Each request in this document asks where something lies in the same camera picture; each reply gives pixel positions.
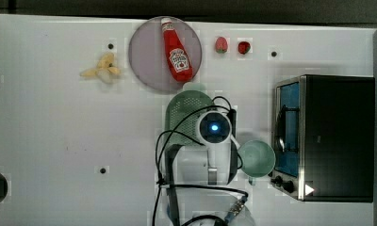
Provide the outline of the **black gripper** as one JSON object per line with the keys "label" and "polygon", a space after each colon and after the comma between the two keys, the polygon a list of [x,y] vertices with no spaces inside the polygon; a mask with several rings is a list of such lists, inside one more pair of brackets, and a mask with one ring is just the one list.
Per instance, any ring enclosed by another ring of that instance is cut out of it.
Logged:
{"label": "black gripper", "polygon": [[229,110],[226,117],[229,121],[230,135],[234,137],[237,134],[237,111],[235,109]]}

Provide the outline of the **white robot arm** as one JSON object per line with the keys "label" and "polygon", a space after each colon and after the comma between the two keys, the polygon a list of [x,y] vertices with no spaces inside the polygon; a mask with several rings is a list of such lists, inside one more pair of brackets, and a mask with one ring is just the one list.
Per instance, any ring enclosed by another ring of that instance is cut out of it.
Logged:
{"label": "white robot arm", "polygon": [[191,112],[180,124],[192,131],[190,144],[165,144],[165,180],[174,226],[181,223],[178,188],[225,190],[242,160],[235,138],[236,111],[211,105]]}

